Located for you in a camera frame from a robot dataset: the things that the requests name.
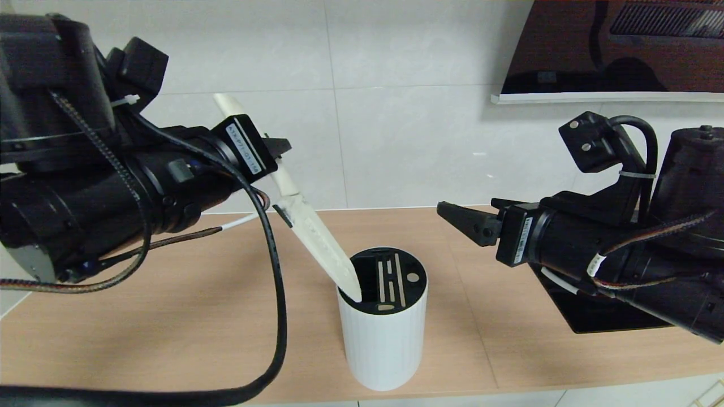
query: wooden table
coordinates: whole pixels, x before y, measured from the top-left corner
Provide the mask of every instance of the wooden table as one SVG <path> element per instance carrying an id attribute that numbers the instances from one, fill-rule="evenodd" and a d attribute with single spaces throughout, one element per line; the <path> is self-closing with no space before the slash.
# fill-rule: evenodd
<path id="1" fill-rule="evenodd" d="M 204 216 L 196 229 L 235 215 Z M 289 350 L 255 403 L 513 393 L 720 372 L 724 352 L 682 329 L 577 335 L 527 267 L 507 268 L 434 209 L 321 214 L 348 254 L 394 246 L 429 274 L 425 348 L 387 393 L 345 362 L 332 281 L 275 214 Z M 4 383 L 136 390 L 245 384 L 274 350 L 276 310 L 258 223 L 153 251 L 110 290 L 32 294 L 2 321 Z"/>

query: cable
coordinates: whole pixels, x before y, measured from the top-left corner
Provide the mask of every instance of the cable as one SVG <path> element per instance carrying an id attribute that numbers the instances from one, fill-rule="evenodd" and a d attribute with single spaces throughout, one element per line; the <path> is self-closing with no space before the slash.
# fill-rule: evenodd
<path id="1" fill-rule="evenodd" d="M 663 284 L 665 282 L 672 282 L 676 281 L 678 277 L 667 277 L 662 278 L 661 280 L 653 280 L 649 282 L 641 282 L 641 283 L 617 283 L 617 282 L 605 282 L 598 280 L 597 278 L 593 279 L 593 283 L 601 288 L 605 288 L 607 290 L 613 290 L 613 291 L 623 291 L 623 290 L 635 290 L 637 288 L 643 288 L 643 287 L 652 287 L 654 285 Z"/>
<path id="2" fill-rule="evenodd" d="M 578 287 L 574 287 L 569 282 L 565 281 L 564 279 L 558 277 L 548 269 L 548 267 L 541 267 L 541 274 L 543 274 L 545 277 L 548 277 L 548 280 L 553 281 L 556 283 L 559 287 L 562 289 L 568 291 L 571 294 L 578 294 Z"/>
<path id="3" fill-rule="evenodd" d="M 646 121 L 634 116 L 615 116 L 608 120 L 609 126 L 629 125 L 633 126 L 644 134 L 646 139 L 646 173 L 656 175 L 656 169 L 659 161 L 659 141 L 656 139 L 656 132 Z M 646 221 L 649 214 L 649 204 L 651 202 L 651 192 L 654 186 L 654 180 L 641 180 L 641 195 L 639 199 L 639 224 Z"/>
<path id="4" fill-rule="evenodd" d="M 16 280 L 16 279 L 0 279 L 0 289 L 2 290 L 24 290 L 24 291 L 38 291 L 43 293 L 61 293 L 61 294 L 83 294 L 93 293 L 100 290 L 113 287 L 118 283 L 126 280 L 130 277 L 146 259 L 146 255 L 151 247 L 151 216 L 148 213 L 146 206 L 143 204 L 141 197 L 133 187 L 135 184 L 135 178 L 123 167 L 123 164 L 116 158 L 113 152 L 108 146 L 101 140 L 95 130 L 88 125 L 88 123 L 80 116 L 80 113 L 73 107 L 73 105 L 63 96 L 55 91 L 49 91 L 53 101 L 63 110 L 63 112 L 81 129 L 81 131 L 88 137 L 98 151 L 103 154 L 108 163 L 118 172 L 123 184 L 133 196 L 133 200 L 138 206 L 138 211 L 141 216 L 141 222 L 143 224 L 143 243 L 136 253 L 138 256 L 126 269 L 119 274 L 111 277 L 102 282 L 87 285 L 67 285 L 57 284 L 50 282 L 39 282 L 33 280 Z"/>
<path id="5" fill-rule="evenodd" d="M 264 229 L 266 244 L 269 248 L 269 258 L 271 260 L 271 270 L 274 275 L 274 289 L 277 294 L 277 346 L 274 350 L 274 356 L 267 370 L 246 386 L 236 387 L 223 390 L 198 391 L 198 392 L 181 392 L 181 393 L 133 393 L 137 395 L 139 400 L 147 406 L 230 406 L 243 403 L 251 398 L 256 397 L 261 391 L 274 380 L 279 374 L 284 363 L 287 351 L 287 309 L 284 293 L 284 282 L 282 280 L 282 269 L 279 263 L 279 254 L 277 253 L 277 244 L 274 241 L 274 233 L 272 226 L 269 224 L 269 218 L 266 215 L 264 206 L 259 197 L 256 195 L 254 188 L 244 178 L 244 175 L 235 167 L 223 159 L 217 158 L 201 148 L 195 147 L 184 140 L 174 137 L 173 135 L 159 129 L 153 123 L 138 113 L 123 108 L 142 126 L 150 130 L 156 137 L 163 138 L 176 146 L 182 147 L 194 154 L 219 165 L 225 171 L 233 175 L 246 190 L 249 195 L 256 212 L 261 220 L 261 226 Z"/>
<path id="6" fill-rule="evenodd" d="M 259 217 L 258 214 L 251 214 L 246 217 L 225 223 L 221 226 L 210 227 L 208 229 L 199 230 L 197 232 L 186 233 L 185 235 L 178 235 L 178 236 L 173 236 L 173 237 L 163 239 L 163 240 L 157 240 L 157 241 L 151 243 L 151 247 L 149 248 L 149 250 L 172 245 L 174 243 L 181 243 L 181 242 L 185 242 L 188 240 L 205 238 L 206 236 L 215 235 L 218 232 L 221 232 L 222 230 L 227 230 L 227 229 L 231 229 L 232 227 L 235 227 L 238 225 L 243 225 L 246 222 L 254 220 L 258 217 Z M 100 262 L 98 262 L 97 264 L 90 264 L 89 266 L 92 267 L 91 276 L 96 275 L 99 272 L 102 272 L 105 269 L 108 269 L 109 267 L 115 266 L 116 264 L 120 263 L 121 261 L 130 259 L 134 255 L 140 253 L 140 250 L 141 250 L 141 248 L 135 248 L 133 250 L 126 251 L 119 255 L 100 260 Z"/>
<path id="7" fill-rule="evenodd" d="M 596 255 L 593 257 L 593 259 L 591 259 L 591 262 L 589 263 L 586 272 L 595 282 L 596 273 L 598 273 L 598 269 L 601 267 L 601 264 L 606 260 L 606 256 L 613 253 L 614 251 L 620 250 L 634 243 L 643 243 L 649 240 L 663 238 L 665 236 L 672 235 L 673 233 L 678 233 L 682 230 L 689 229 L 690 227 L 696 226 L 703 221 L 709 219 L 716 212 L 716 209 L 713 209 L 704 214 L 691 215 L 683 219 L 666 222 L 661 225 L 649 227 L 647 229 L 635 230 L 633 234 L 631 234 L 627 238 L 620 239 L 614 243 L 609 243 L 605 246 L 605 248 L 599 250 L 598 253 L 596 253 Z"/>

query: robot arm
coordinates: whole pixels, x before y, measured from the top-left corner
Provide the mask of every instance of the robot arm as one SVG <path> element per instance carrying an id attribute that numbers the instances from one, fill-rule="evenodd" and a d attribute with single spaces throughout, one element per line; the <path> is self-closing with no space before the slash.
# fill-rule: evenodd
<path id="1" fill-rule="evenodd" d="M 496 259 L 530 263 L 588 295 L 604 295 L 716 343 L 724 340 L 724 128 L 671 136 L 656 191 L 655 164 L 644 165 L 619 124 L 591 112 L 559 132 L 583 172 L 623 163 L 616 184 L 591 196 L 569 191 L 537 203 L 493 199 L 497 214 L 450 203 L 437 212 Z M 656 160 L 647 137 L 647 161 Z M 638 219 L 634 219 L 636 200 Z"/>

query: white label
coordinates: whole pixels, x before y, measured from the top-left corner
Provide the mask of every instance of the white label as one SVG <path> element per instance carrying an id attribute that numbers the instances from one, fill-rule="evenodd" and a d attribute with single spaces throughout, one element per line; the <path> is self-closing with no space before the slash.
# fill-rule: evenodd
<path id="1" fill-rule="evenodd" d="M 523 252 L 526 251 L 526 243 L 528 243 L 528 234 L 531 232 L 532 224 L 533 217 L 527 217 L 523 222 L 523 232 L 521 233 L 521 239 L 518 241 L 518 250 L 515 251 L 515 261 L 513 263 L 520 263 L 523 260 Z"/>
<path id="2" fill-rule="evenodd" d="M 591 262 L 589 263 L 588 268 L 586 268 L 586 272 L 591 277 L 596 277 L 596 273 L 598 273 L 598 269 L 601 267 L 601 263 L 606 259 L 606 256 L 601 256 L 600 254 L 596 253 L 596 256 L 593 256 L 593 259 L 591 259 Z"/>
<path id="3" fill-rule="evenodd" d="M 226 127 L 226 130 L 251 173 L 255 175 L 261 172 L 261 165 L 254 155 L 255 151 L 252 151 L 253 146 L 242 135 L 241 127 L 237 127 L 232 123 Z"/>

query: wall tile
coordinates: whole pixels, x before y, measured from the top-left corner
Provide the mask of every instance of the wall tile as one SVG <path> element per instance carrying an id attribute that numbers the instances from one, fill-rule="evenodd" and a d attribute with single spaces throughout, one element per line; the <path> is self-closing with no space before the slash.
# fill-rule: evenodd
<path id="1" fill-rule="evenodd" d="M 14 0 L 18 14 L 57 12 L 90 27 L 90 35 L 104 54 L 113 47 L 123 49 L 131 35 L 128 0 Z"/>
<path id="2" fill-rule="evenodd" d="M 499 106 L 485 86 L 337 91 L 350 208 L 537 201 L 569 189 L 557 129 L 598 104 Z"/>
<path id="3" fill-rule="evenodd" d="M 719 374 L 708 374 L 635 385 L 568 390 L 560 399 L 557 407 L 689 406 L 719 377 Z"/>
<path id="4" fill-rule="evenodd" d="M 360 401 L 360 407 L 555 407 L 562 395 L 563 390 L 557 390 L 462 397 L 367 400 Z"/>
<path id="5" fill-rule="evenodd" d="M 233 93 L 261 131 L 287 138 L 292 150 L 284 163 L 315 209 L 346 207 L 340 139 L 333 91 Z M 213 127 L 223 119 L 213 95 L 160 95 L 143 115 L 159 126 Z M 268 179 L 255 183 L 277 200 L 276 185 Z M 249 212 L 253 206 L 244 192 L 214 207 L 210 213 Z"/>
<path id="6" fill-rule="evenodd" d="M 712 125 L 724 127 L 724 106 L 716 103 L 605 103 L 600 114 L 613 117 L 630 114 L 646 120 L 656 131 L 659 141 L 659 165 L 663 162 L 671 133 L 677 129 Z M 637 129 L 626 126 L 626 132 L 646 159 L 644 136 Z M 620 165 L 599 174 L 576 173 L 573 190 L 579 193 L 594 193 L 618 179 Z"/>
<path id="7" fill-rule="evenodd" d="M 132 0 L 130 27 L 170 57 L 162 93 L 332 87 L 321 0 Z"/>
<path id="8" fill-rule="evenodd" d="M 329 0 L 334 85 L 502 83 L 532 3 Z"/>

